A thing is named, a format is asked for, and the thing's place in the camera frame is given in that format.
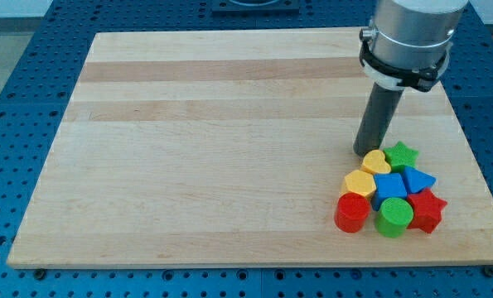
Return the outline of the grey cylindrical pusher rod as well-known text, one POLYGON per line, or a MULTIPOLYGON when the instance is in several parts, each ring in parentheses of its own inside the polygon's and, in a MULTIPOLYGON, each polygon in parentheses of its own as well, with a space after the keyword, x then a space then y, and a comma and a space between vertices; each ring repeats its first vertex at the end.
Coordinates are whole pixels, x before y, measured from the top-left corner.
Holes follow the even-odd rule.
POLYGON ((380 148, 403 92, 373 85, 353 144, 355 154, 365 156, 380 148))

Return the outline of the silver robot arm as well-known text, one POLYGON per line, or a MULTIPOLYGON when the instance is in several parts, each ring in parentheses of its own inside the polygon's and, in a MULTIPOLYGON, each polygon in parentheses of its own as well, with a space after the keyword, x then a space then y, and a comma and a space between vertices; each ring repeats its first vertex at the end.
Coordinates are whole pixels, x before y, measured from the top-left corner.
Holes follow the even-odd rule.
POLYGON ((359 61, 373 81, 353 150, 378 149, 406 88, 428 92, 450 61, 467 0, 379 0, 360 30, 359 61))

